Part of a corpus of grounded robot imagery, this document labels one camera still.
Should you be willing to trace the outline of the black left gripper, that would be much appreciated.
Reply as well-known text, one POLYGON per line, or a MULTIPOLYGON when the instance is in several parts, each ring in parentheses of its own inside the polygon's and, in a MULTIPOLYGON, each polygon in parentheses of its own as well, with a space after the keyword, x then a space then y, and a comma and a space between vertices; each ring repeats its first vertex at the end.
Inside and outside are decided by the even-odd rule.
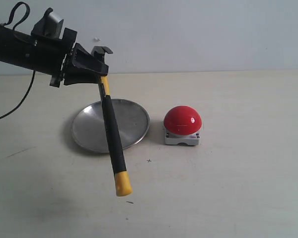
MULTIPOLYGON (((77 31, 65 28, 62 38, 44 36, 38 31, 32 31, 36 40, 33 46, 33 69, 51 76, 50 86, 59 87, 63 80, 63 61, 72 50, 76 41, 77 31)), ((109 54, 106 46, 94 46, 92 52, 87 52, 81 44, 74 46, 74 66, 85 71, 68 71, 64 75, 64 85, 98 84, 99 75, 107 75, 109 66, 105 63, 105 54, 109 54)))

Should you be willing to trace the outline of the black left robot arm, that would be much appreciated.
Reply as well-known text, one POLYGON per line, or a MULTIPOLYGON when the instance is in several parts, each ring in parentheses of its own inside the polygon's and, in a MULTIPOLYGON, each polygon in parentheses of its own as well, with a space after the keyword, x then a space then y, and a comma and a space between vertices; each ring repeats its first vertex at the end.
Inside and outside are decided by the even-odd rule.
POLYGON ((77 32, 65 28, 60 39, 13 31, 0 25, 0 61, 50 75, 50 86, 99 84, 109 66, 105 54, 112 51, 95 46, 91 53, 76 42, 77 32))

